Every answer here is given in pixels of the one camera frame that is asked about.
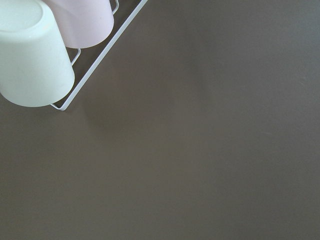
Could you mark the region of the white cup on rack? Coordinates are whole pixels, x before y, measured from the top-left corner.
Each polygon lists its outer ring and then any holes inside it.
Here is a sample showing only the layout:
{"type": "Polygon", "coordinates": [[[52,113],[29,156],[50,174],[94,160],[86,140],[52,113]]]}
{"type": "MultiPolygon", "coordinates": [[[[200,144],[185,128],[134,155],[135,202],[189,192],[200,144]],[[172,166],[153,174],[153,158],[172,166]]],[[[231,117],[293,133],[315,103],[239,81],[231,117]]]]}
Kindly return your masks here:
{"type": "Polygon", "coordinates": [[[0,2],[0,93],[23,107],[63,99],[75,74],[51,9],[41,0],[0,2]]]}

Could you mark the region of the pink cup on rack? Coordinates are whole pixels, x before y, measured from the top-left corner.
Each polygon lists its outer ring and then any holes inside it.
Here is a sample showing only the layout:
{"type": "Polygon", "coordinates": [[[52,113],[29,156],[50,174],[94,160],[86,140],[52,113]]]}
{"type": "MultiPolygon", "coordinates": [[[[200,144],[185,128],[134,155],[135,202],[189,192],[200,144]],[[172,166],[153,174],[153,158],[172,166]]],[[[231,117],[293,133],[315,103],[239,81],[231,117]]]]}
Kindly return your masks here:
{"type": "Polygon", "coordinates": [[[53,12],[64,45],[90,48],[112,32],[114,17],[109,0],[46,0],[53,12]]]}

